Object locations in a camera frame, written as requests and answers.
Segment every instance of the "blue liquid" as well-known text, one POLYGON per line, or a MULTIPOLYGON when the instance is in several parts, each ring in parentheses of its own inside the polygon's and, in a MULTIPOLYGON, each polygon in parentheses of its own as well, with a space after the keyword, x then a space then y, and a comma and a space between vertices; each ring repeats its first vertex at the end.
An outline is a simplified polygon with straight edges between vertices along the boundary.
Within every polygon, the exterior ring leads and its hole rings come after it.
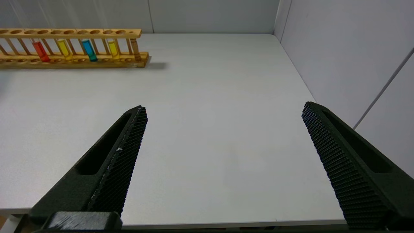
POLYGON ((97 61, 98 58, 96 57, 94 49, 92 48, 91 42, 88 39, 82 40, 82 45, 85 48, 86 54, 89 56, 89 60, 97 61))

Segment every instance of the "colored liquid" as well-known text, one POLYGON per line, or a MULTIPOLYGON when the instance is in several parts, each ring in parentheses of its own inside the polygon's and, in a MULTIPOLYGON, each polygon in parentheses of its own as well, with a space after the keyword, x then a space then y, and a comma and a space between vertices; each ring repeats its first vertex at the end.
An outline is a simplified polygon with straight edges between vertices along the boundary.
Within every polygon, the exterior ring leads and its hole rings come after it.
POLYGON ((62 51, 62 55, 65 57, 67 61, 73 61, 73 55, 70 53, 70 51, 67 48, 66 41, 65 40, 59 40, 58 46, 60 50, 62 51))
POLYGON ((119 60, 121 57, 119 56, 115 41, 108 41, 108 45, 109 45, 109 50, 111 51, 111 54, 112 54, 112 58, 114 60, 119 60))
POLYGON ((140 51, 138 50, 137 39, 131 39, 131 46, 132 46, 132 50, 134 51, 135 60, 140 61, 141 55, 140 55, 140 51))
POLYGON ((33 47, 37 52, 37 55, 39 55, 40 60, 42 62, 49 62, 51 59, 49 58, 48 54, 46 53, 45 49, 43 48, 42 43, 40 41, 33 42, 33 47))
POLYGON ((88 39, 82 40, 82 45, 85 48, 86 54, 89 56, 89 60, 97 61, 98 58, 96 57, 94 49, 92 48, 91 42, 88 39))

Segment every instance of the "yellow liquid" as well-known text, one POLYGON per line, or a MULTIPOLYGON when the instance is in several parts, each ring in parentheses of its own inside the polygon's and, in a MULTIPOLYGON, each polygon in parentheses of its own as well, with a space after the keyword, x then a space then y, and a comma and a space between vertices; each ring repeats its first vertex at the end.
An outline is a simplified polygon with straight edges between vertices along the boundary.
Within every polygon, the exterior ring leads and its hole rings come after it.
POLYGON ((65 57, 65 59, 67 61, 72 61, 73 56, 70 53, 70 51, 67 49, 66 41, 65 40, 59 40, 58 41, 58 46, 59 46, 60 50, 62 50, 62 53, 63 53, 63 56, 65 57))
POLYGON ((118 49, 116 48, 115 41, 108 41, 109 49, 112 54, 112 59, 119 60, 121 57, 119 56, 118 49))

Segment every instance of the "white tabletop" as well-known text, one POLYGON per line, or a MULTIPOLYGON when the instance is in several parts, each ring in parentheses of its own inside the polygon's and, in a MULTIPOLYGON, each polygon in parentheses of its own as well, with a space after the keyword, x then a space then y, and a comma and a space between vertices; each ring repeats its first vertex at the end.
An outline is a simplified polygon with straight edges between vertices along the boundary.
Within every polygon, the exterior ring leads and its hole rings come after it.
POLYGON ((345 222, 301 119, 313 98, 273 35, 138 44, 145 69, 0 71, 0 213, 28 212, 142 105, 124 227, 345 222))

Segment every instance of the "red test tube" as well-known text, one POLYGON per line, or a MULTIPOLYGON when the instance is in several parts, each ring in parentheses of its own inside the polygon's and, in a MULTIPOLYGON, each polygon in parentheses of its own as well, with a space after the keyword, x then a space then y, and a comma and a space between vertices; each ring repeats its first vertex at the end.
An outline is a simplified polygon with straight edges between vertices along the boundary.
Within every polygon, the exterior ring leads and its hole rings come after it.
POLYGON ((46 53, 45 49, 43 48, 43 45, 40 41, 33 42, 33 47, 37 52, 37 55, 39 55, 40 60, 42 62, 49 62, 51 59, 49 58, 48 54, 46 53))

